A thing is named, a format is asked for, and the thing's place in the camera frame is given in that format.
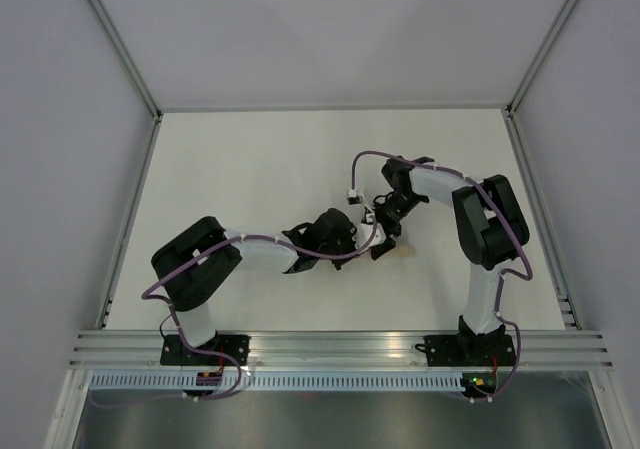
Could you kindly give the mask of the beige cloth napkin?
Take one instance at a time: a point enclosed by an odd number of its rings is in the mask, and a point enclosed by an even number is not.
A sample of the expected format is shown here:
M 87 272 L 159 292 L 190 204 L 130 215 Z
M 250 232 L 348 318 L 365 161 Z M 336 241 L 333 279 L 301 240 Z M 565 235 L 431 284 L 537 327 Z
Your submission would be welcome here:
M 407 259 L 415 257 L 417 254 L 414 246 L 408 242 L 397 243 L 389 252 L 389 255 L 398 259 Z

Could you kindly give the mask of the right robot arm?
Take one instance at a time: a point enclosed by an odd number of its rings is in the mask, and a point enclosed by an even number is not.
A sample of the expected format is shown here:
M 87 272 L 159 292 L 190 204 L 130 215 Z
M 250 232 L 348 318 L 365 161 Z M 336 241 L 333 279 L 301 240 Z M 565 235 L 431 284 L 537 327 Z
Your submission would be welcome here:
M 495 175 L 472 182 L 454 171 L 439 171 L 435 161 L 388 159 L 381 169 L 391 187 L 374 199 L 384 241 L 370 250 L 376 260 L 395 249 L 401 221 L 420 203 L 436 200 L 453 209 L 457 237 L 470 262 L 469 291 L 454 335 L 427 335 L 415 349 L 430 367 L 512 366 L 514 343 L 499 315 L 504 276 L 524 260 L 530 232 L 509 180 Z

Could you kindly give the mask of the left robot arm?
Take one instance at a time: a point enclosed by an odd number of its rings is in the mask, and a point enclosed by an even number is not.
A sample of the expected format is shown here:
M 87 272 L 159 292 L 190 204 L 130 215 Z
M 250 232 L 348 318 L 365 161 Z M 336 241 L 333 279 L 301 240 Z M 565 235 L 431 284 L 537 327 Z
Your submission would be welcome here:
M 184 354 L 195 364 L 206 365 L 218 353 L 209 302 L 233 272 L 298 274 L 321 260 L 339 270 L 362 254 L 372 259 L 386 254 L 395 248 L 401 232 L 398 220 L 382 209 L 367 209 L 356 224 L 330 208 L 313 222 L 273 236 L 242 234 L 206 216 L 158 249 L 151 266 L 181 331 Z

